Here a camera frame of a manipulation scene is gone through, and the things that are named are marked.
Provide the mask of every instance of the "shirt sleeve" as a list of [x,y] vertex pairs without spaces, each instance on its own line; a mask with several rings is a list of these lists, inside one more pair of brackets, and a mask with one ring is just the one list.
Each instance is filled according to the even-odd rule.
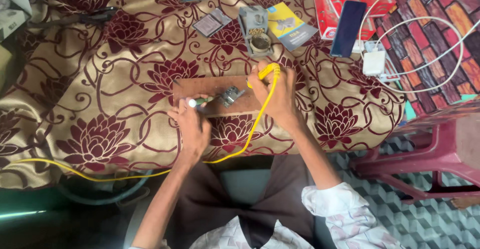
[[[168,246],[166,242],[167,242],[166,239],[163,239],[163,240],[160,242],[160,247],[159,247],[159,249],[170,249],[170,246]],[[139,247],[129,247],[128,249],[142,249],[142,248],[139,248]]]
[[305,187],[301,197],[313,215],[326,218],[337,248],[405,248],[379,225],[368,202],[345,182],[325,190]]

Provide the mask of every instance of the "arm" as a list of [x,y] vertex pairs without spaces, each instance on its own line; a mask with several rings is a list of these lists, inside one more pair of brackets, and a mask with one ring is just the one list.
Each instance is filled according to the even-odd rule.
[[[261,61],[248,77],[260,103],[265,101],[270,88],[257,75],[258,68],[265,66],[267,62]],[[403,248],[386,228],[378,225],[367,208],[368,202],[342,182],[333,169],[295,106],[296,79],[295,71],[290,68],[280,74],[266,113],[292,136],[315,181],[315,186],[303,189],[303,204],[313,215],[326,217],[338,248]]]
[[[270,85],[266,86],[258,79],[259,68],[263,69],[267,62],[262,60],[258,66],[252,69],[248,80],[253,87],[255,96],[263,103],[267,98]],[[314,135],[308,129],[301,113],[295,106],[295,82],[297,74],[291,68],[285,68],[280,73],[277,85],[270,102],[267,105],[266,113],[273,117],[275,123],[284,128],[293,138],[300,154],[312,174],[312,178],[318,189],[328,189],[342,180],[338,177],[327,155],[318,145]]]
[[160,247],[183,181],[200,160],[210,142],[211,124],[205,117],[200,116],[195,108],[187,106],[188,100],[189,98],[180,100],[179,106],[168,112],[180,127],[183,149],[148,206],[132,247],[142,249]]

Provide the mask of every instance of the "floor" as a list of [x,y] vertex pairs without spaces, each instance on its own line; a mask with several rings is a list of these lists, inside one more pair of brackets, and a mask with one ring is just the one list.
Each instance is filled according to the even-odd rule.
[[[381,145],[381,152],[393,154],[413,150],[407,137],[395,137]],[[363,152],[332,153],[329,159],[344,181],[350,183],[369,203],[379,221],[411,249],[474,249],[480,248],[480,205],[458,210],[449,199],[429,199],[414,205],[400,202],[401,193],[391,186],[377,181],[359,180],[348,169],[348,161]],[[397,178],[429,189],[431,172],[404,174]],[[470,184],[451,173],[444,173],[445,186]]]

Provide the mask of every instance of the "lap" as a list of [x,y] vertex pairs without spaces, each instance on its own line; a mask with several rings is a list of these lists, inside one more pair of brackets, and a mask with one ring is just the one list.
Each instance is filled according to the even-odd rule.
[[307,241],[313,236],[313,215],[305,209],[301,193],[311,184],[300,155],[275,156],[271,177],[258,201],[239,208],[207,164],[198,164],[181,189],[171,217],[167,240],[172,249],[188,248],[202,234],[239,216],[242,231],[252,247],[273,234],[276,220]]

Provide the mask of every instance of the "phone charger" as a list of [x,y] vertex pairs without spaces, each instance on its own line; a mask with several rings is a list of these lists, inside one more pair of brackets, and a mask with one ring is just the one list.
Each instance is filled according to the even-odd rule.
[[360,52],[363,52],[364,49],[365,49],[365,44],[363,43],[363,41],[360,41],[360,46],[359,46],[358,40],[356,40],[355,43],[353,44],[352,53],[360,54]]
[[363,55],[363,74],[377,76],[385,71],[385,51],[365,53]]

